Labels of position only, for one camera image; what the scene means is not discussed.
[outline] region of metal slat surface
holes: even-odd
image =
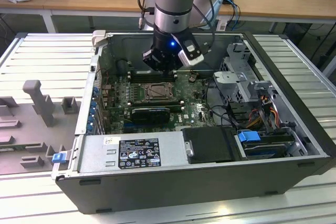
[[[269,57],[296,57],[294,52],[268,52]]]
[[[321,81],[321,77],[317,76],[315,70],[313,71],[308,66],[309,64],[303,61],[305,56],[297,48],[290,47],[286,40],[282,42],[290,52],[284,52],[284,48],[279,48],[278,41],[273,47],[269,46],[272,42],[260,44],[328,135],[336,140],[336,121],[334,120],[336,119],[336,97],[334,93]],[[256,67],[260,69],[262,77],[268,80],[262,66],[256,64]]]
[[[9,73],[0,74],[0,81],[25,80],[86,80],[87,72],[77,73]]]
[[[81,35],[82,34],[68,34],[66,36]],[[60,36],[60,34],[30,34],[30,36],[49,37]],[[280,39],[277,35],[259,35],[256,37],[257,39]],[[294,81],[295,78],[308,76],[315,81],[315,78],[313,78],[315,76],[314,73],[308,68],[281,69],[280,71],[286,74],[286,78],[293,77],[292,80]],[[87,71],[77,73],[60,72],[57,74],[48,72],[1,74],[0,81],[24,81],[24,76],[30,78],[36,77],[32,79],[40,80],[86,80]],[[304,102],[309,102],[311,99],[312,104],[317,103],[320,97],[334,97],[327,88],[322,90],[298,90],[297,93],[303,97]],[[52,100],[54,102],[61,101],[61,98],[53,98]],[[16,101],[18,103],[27,103],[29,99],[16,99]],[[330,129],[329,134],[334,134],[332,127],[336,125],[336,115],[317,119],[322,126],[326,129]],[[78,223],[93,224],[150,224],[168,222],[180,224],[336,223],[336,169],[331,169],[320,176],[305,178],[283,195],[96,215],[81,214],[49,176],[6,180],[2,180],[0,176],[0,188],[5,188],[5,190],[0,190],[0,206],[2,207],[0,211],[0,223],[5,224],[61,223],[65,222],[65,220],[69,223],[75,221]]]
[[[285,47],[263,47],[266,52],[291,52],[291,49]]]
[[[329,89],[321,90],[296,90],[296,93],[301,99],[315,99],[315,98],[334,98],[335,95]]]
[[[27,36],[24,41],[91,41],[92,36]]]
[[[321,82],[319,78],[314,76],[313,74],[309,75],[301,75],[301,76],[291,76],[284,75],[288,82]]]
[[[275,66],[277,66],[278,69],[295,69],[295,71],[297,69],[303,69],[303,70],[308,69],[307,65],[304,64],[303,62],[294,62],[294,63],[274,62],[274,64],[275,64]],[[262,69],[263,67],[259,63],[257,63],[256,68],[257,69]]]
[[[35,66],[31,68],[22,66],[3,67],[1,73],[63,73],[63,72],[88,72],[89,65],[79,66]]]
[[[280,37],[256,37],[256,40],[258,42],[262,42],[262,41],[280,41],[283,42],[283,40]]]
[[[92,47],[19,47],[16,52],[94,52]]]
[[[323,107],[335,107],[335,98],[320,98],[320,99],[307,99],[303,100],[308,108],[323,108]]]
[[[91,52],[55,53],[55,52],[35,52],[13,54],[11,59],[91,59]]]
[[[45,177],[25,178],[0,193],[0,220],[4,223],[59,223],[67,219],[81,223],[334,223],[325,217],[336,215],[336,169],[311,176],[283,195],[152,208],[135,211],[83,215],[74,204]],[[10,180],[1,181],[2,188]],[[17,186],[27,185],[17,191]]]
[[[92,47],[91,41],[23,41],[22,47]]]
[[[6,61],[6,66],[48,66],[48,65],[89,65],[91,59],[10,59]]]
[[[92,34],[31,34],[29,33],[27,36],[41,36],[41,37],[53,37],[53,36],[59,36],[59,37],[64,37],[64,36],[92,36]]]
[[[41,93],[43,95],[49,95],[53,98],[63,97],[82,97],[84,94],[84,87],[79,89],[43,89],[41,87]],[[2,90],[2,97],[13,97],[14,99],[30,99],[29,94],[23,92],[23,90]]]
[[[297,57],[272,57],[272,61],[277,63],[301,62]]]
[[[294,88],[294,90],[314,90],[326,88],[322,82],[291,82],[290,85]]]
[[[1,81],[0,79],[0,90],[21,90],[25,81]],[[86,80],[66,80],[66,81],[41,81],[41,89],[69,89],[69,88],[83,88],[85,87]]]
[[[0,68],[0,96],[32,103],[23,92],[26,80],[40,80],[41,92],[53,102],[81,101],[90,69],[92,34],[28,34]]]

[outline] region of warning label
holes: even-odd
[[[159,139],[119,141],[120,169],[161,166]]]

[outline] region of blue latch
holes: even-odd
[[[89,109],[89,113],[90,113],[91,115],[94,115],[94,114],[96,113],[96,110],[95,110],[94,108],[90,108],[90,109]]]
[[[260,141],[260,136],[256,131],[242,131],[238,134],[238,137],[241,142]]]
[[[66,157],[67,157],[67,154],[66,153],[55,153],[53,155],[53,159],[52,159],[52,162],[55,164],[55,163],[66,163]]]
[[[94,119],[93,116],[88,116],[88,122],[93,123]]]

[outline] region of orange wire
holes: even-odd
[[[254,109],[254,110],[251,111],[250,115],[248,115],[248,118],[249,118],[248,122],[251,122],[251,119],[252,119],[251,116],[252,116],[252,113],[253,113],[254,111],[258,111],[258,110],[257,110],[257,109]]]

